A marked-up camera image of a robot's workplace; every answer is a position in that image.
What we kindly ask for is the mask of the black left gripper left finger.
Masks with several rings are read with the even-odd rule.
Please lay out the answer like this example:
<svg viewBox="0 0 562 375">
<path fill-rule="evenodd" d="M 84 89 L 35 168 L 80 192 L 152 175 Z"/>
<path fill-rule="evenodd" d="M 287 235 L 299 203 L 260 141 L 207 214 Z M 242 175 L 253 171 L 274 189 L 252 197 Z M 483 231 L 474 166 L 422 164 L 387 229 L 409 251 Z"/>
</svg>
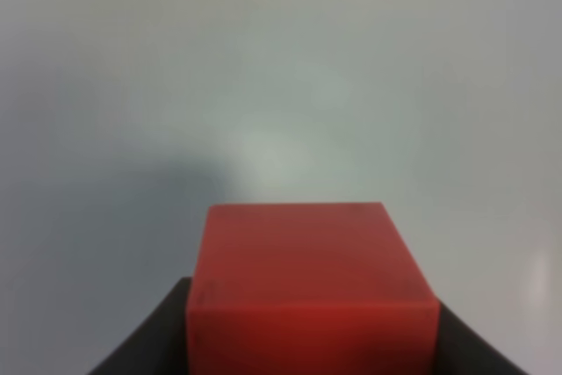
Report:
<svg viewBox="0 0 562 375">
<path fill-rule="evenodd" d="M 189 374 L 185 307 L 190 288 L 191 279 L 181 278 L 147 319 L 90 372 Z"/>
</svg>

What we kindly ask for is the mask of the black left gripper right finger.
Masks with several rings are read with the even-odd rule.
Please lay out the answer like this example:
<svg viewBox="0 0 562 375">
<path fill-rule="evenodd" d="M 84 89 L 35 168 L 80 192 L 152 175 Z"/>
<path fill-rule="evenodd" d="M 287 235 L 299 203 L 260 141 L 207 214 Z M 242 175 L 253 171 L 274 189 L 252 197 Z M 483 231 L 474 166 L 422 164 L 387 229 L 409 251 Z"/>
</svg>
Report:
<svg viewBox="0 0 562 375">
<path fill-rule="evenodd" d="M 444 303 L 440 304 L 434 375 L 524 375 Z"/>
</svg>

